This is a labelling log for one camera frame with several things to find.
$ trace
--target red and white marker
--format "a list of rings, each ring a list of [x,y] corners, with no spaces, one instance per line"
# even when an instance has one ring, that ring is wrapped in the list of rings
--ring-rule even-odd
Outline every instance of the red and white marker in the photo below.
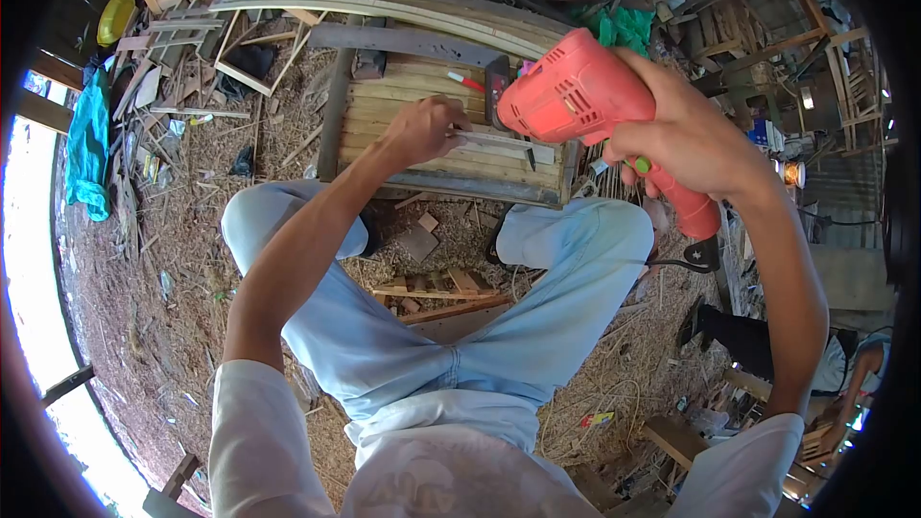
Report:
[[[450,79],[452,79],[452,80],[454,80],[454,81],[457,81],[457,82],[463,84],[463,85],[466,86],[467,88],[472,88],[472,89],[474,89],[475,91],[480,91],[481,93],[486,94],[486,89],[485,89],[484,87],[480,86],[476,81],[472,81],[472,80],[470,80],[470,79],[468,79],[468,78],[466,78],[466,77],[463,77],[463,76],[457,74],[456,72],[450,72],[450,71],[449,71],[449,72],[448,72],[448,78],[450,78]]]

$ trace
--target dirt floor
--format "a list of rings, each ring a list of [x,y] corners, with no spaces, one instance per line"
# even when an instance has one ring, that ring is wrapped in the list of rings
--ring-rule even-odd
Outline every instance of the dirt floor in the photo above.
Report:
[[[260,34],[281,32],[283,25],[291,28],[289,19],[278,19]],[[289,50],[290,44],[280,48],[272,72]],[[240,149],[254,145],[256,184],[303,177],[316,158],[319,140],[290,165],[281,164],[321,122],[322,97],[306,92],[311,84],[322,90],[317,76],[332,59],[328,49],[306,49],[273,98],[256,102],[251,94],[226,105],[251,112],[251,119],[215,118],[188,126],[181,140],[161,141],[172,162],[171,182],[161,188],[133,180],[143,249],[139,257],[128,254],[131,240],[125,228],[130,224],[123,213],[117,214],[117,206],[108,221],[96,224],[88,221],[82,205],[64,207],[60,190],[55,200],[64,291],[79,349],[95,367],[92,386],[105,415],[152,486],[162,487],[186,452],[198,455],[201,470],[180,499],[195,512],[205,512],[210,501],[205,468],[213,373],[221,360],[227,309],[240,280],[221,237],[220,218],[226,202],[254,184],[228,170]],[[194,65],[189,67],[187,72],[194,74]],[[200,106],[195,97],[190,105]],[[155,127],[152,133],[159,138],[163,131]],[[512,269],[490,265],[483,257],[489,228],[460,217],[459,202],[419,201],[400,211],[394,204],[373,203],[385,247],[371,259],[342,264],[359,284],[370,289],[396,276],[461,267],[478,270],[494,286],[511,292]],[[475,202],[477,213],[497,216],[502,207]],[[426,211],[440,222],[433,232],[439,245],[416,263],[393,239]],[[679,258],[689,242],[672,229],[661,237],[660,256]],[[518,297],[527,291],[528,280],[527,272],[518,272]],[[728,364],[716,344],[704,354],[697,347],[675,348],[678,327],[701,295],[719,304],[712,275],[668,268],[641,280],[625,306],[646,306],[615,317],[611,335],[540,410],[537,454],[561,466],[588,463],[609,483],[627,489],[626,482],[639,489],[642,477],[644,485],[656,481],[650,470],[661,456],[644,442],[643,421],[674,412],[682,397],[692,405],[705,403]],[[435,304],[426,302],[424,307]],[[286,367],[297,386],[300,375],[289,352]],[[307,415],[308,434],[320,479],[338,508],[354,472],[354,447],[342,432],[345,416],[328,397],[304,407],[322,407]],[[586,415],[608,411],[616,413],[612,422],[580,427]]]

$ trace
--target light blue jeans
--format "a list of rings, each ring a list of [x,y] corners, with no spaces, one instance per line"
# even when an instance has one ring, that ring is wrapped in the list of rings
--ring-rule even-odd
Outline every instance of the light blue jeans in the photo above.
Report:
[[[244,276],[278,229],[325,187],[297,180],[236,194],[221,228]],[[355,220],[336,259],[360,254],[366,242]],[[539,407],[569,382],[611,323],[652,248],[652,225],[642,209],[619,200],[573,200],[561,211],[516,205],[496,248],[506,264],[548,272],[516,305],[455,344],[416,334],[337,262],[282,337],[352,420],[445,388],[504,393]]]

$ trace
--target teal cloth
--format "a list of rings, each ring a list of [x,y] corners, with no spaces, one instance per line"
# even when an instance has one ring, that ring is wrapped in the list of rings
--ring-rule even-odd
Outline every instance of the teal cloth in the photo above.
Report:
[[[99,67],[76,100],[64,172],[67,204],[85,203],[89,219],[97,223],[109,218],[109,193],[104,186],[108,161],[109,75]]]
[[[588,9],[580,9],[576,17]],[[654,12],[635,11],[619,6],[614,16],[609,9],[596,12],[586,21],[586,27],[593,32],[603,47],[627,47],[648,59],[649,33],[655,16]]]

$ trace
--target person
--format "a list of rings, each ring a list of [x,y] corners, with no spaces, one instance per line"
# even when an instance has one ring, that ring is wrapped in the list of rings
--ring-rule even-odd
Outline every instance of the person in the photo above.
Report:
[[[764,419],[697,455],[670,516],[770,516],[803,432],[828,310],[792,203],[766,159],[677,75],[617,50],[657,102],[604,150],[658,162],[732,201],[752,237],[770,317],[775,383]],[[521,300],[455,344],[424,339],[335,262],[361,253],[358,214],[388,177],[443,156],[470,121],[443,96],[408,104],[333,182],[266,184],[227,204],[224,239],[244,275],[215,375],[209,478],[215,516],[332,516],[281,339],[351,422],[355,473],[341,516],[599,516],[559,466],[533,453],[536,411],[579,369],[652,246],[649,216],[615,200],[559,211],[516,205],[503,262],[547,269]],[[626,169],[625,182],[637,176]],[[646,183],[651,197],[660,192]]]
[[[679,330],[679,346],[686,345],[697,334],[703,334],[702,349],[706,349],[709,340],[718,340],[745,370],[768,382],[774,381],[770,328],[765,321],[734,317],[698,299]],[[889,363],[892,340],[888,335],[874,332],[859,343],[856,335],[853,330],[839,330],[829,337],[812,377],[813,397],[838,397],[822,417],[834,415],[835,419],[832,428],[823,435],[820,446],[823,451],[837,448],[844,440],[846,424],[857,416],[858,398],[876,392]]]

